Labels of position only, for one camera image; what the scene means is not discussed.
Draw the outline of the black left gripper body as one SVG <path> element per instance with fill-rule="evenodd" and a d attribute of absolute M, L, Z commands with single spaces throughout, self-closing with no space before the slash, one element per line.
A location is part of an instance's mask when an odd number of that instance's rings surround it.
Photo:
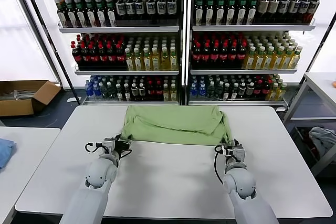
<path fill-rule="evenodd" d="M 114 151 L 118 154 L 122 154 L 123 152 L 130 153 L 131 149 L 125 142 L 115 142 Z"/>

